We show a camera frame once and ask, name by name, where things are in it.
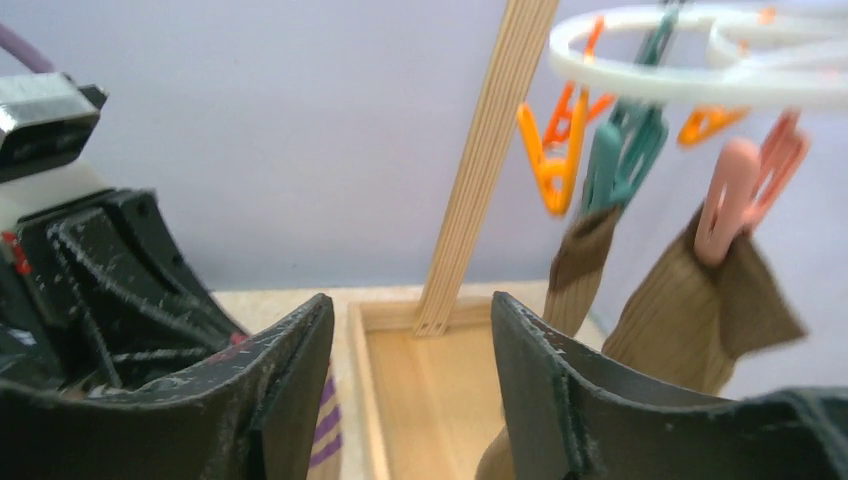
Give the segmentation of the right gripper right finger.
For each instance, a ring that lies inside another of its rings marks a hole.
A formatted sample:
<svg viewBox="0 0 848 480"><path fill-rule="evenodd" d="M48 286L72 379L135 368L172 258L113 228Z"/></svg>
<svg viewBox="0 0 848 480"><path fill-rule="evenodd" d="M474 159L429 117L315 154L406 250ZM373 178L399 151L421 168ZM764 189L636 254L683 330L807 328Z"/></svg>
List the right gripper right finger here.
<svg viewBox="0 0 848 480"><path fill-rule="evenodd" d="M550 328L506 292L492 333L520 479L843 479L847 392L728 400L670 385Z"/></svg>

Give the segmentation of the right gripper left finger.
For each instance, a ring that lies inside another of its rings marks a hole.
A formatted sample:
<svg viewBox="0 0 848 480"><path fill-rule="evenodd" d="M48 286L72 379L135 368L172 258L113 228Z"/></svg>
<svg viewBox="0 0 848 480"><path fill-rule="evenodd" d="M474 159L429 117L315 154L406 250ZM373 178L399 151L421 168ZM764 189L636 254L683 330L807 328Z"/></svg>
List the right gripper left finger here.
<svg viewBox="0 0 848 480"><path fill-rule="evenodd" d="M1 386L5 479L303 479L334 331L310 298L239 344L129 393Z"/></svg>

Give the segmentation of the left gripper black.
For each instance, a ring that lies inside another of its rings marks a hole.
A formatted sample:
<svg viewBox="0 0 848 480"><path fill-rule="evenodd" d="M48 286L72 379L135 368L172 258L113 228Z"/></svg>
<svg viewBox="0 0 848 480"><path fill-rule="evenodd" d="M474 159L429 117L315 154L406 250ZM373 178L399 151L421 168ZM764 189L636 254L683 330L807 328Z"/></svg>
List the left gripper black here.
<svg viewBox="0 0 848 480"><path fill-rule="evenodd" d="M108 189L1 231L1 378L123 390L246 338L212 299L154 192Z"/></svg>

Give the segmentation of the purple striped sock maroon cuff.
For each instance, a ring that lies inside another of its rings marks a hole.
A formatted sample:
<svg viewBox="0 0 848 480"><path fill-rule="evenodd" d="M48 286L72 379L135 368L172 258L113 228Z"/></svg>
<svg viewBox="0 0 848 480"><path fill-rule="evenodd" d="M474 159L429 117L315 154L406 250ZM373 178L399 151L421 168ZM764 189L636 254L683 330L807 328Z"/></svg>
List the purple striped sock maroon cuff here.
<svg viewBox="0 0 848 480"><path fill-rule="evenodd" d="M307 480L339 480L342 468L342 410L329 364L315 427Z"/></svg>

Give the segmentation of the brown sock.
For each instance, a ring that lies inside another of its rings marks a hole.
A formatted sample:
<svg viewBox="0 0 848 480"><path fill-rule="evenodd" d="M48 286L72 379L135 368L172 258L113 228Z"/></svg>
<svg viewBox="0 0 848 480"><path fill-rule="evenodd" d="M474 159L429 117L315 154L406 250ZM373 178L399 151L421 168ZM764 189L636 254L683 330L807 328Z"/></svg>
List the brown sock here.
<svg viewBox="0 0 848 480"><path fill-rule="evenodd" d="M738 236L710 267L694 251L700 215L667 246L629 298L602 352L666 383L716 395L746 354L798 341L806 329L753 240Z"/></svg>
<svg viewBox="0 0 848 480"><path fill-rule="evenodd" d="M554 257L542 319L573 338L594 302L623 208L613 206L578 218Z"/></svg>

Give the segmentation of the peach clothespin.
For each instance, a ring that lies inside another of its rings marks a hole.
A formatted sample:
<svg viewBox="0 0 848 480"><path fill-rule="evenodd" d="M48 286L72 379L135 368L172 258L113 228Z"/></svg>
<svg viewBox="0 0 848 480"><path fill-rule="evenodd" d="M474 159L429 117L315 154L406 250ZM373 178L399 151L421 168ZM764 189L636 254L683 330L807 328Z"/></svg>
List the peach clothespin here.
<svg viewBox="0 0 848 480"><path fill-rule="evenodd" d="M811 140L800 116L784 110L761 145L742 137L724 144L694 237L702 263L722 263L736 237L753 233L801 166Z"/></svg>

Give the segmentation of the white round clip hanger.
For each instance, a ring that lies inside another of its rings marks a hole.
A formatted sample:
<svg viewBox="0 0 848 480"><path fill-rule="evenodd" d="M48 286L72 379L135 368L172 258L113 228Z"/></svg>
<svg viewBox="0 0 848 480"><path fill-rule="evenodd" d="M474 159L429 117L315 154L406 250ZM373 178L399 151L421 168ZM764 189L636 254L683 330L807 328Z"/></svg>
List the white round clip hanger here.
<svg viewBox="0 0 848 480"><path fill-rule="evenodd" d="M595 26L612 36L660 31L669 20L691 38L693 59L657 66L579 50ZM557 23L548 40L551 69L605 93L658 103L741 107L847 107L847 7L800 2L693 3L663 12L635 5Z"/></svg>

